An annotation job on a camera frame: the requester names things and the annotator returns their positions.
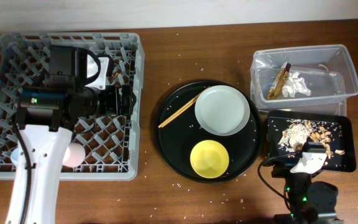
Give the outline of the pink paper cup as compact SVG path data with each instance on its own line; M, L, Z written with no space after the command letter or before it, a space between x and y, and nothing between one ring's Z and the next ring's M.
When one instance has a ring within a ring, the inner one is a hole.
M63 166L78 167L85 159L85 149L81 144L69 143L65 155L63 157Z

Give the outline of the yellow bowl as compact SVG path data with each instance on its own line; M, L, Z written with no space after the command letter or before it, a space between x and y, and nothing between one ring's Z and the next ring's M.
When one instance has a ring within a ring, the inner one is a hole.
M204 140L192 148L190 164L199 176L214 179L223 175L229 167L229 153L221 143Z

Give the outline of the blue cup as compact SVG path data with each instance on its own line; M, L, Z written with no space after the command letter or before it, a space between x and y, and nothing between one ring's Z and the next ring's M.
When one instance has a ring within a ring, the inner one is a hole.
M18 158L19 158L19 150L15 148L10 155L11 162L14 164L15 167L18 165Z

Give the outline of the food scraps pile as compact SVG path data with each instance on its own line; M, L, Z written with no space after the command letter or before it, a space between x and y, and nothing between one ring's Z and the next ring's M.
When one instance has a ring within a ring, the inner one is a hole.
M282 131L278 142L279 149L285 152L300 151L306 143L312 142L324 147L328 159L334 154L341 156L345 154L344 149L334 148L334 143L338 143L339 138L342 137L340 124L305 119L291 119L289 122L289 127Z

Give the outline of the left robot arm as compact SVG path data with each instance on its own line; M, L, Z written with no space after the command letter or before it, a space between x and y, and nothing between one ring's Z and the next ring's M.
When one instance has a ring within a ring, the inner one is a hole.
M12 116L18 163L6 223L53 223L63 158L80 119L130 118L139 94L130 85L93 87L102 75L90 50L53 45L43 87L23 89Z

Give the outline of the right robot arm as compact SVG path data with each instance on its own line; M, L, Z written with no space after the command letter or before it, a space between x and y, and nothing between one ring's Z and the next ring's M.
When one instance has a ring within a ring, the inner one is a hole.
M276 214L273 223L278 224L335 224L344 223L337 217L335 206L337 203L338 188L327 182L312 182L312 175L308 173L291 173L284 166L285 159L294 156L301 159L299 152L291 152L264 159L257 168L261 181L274 193L284 199L288 214ZM260 168L273 166L272 177L284 178L285 186L282 193L274 189L262 176Z

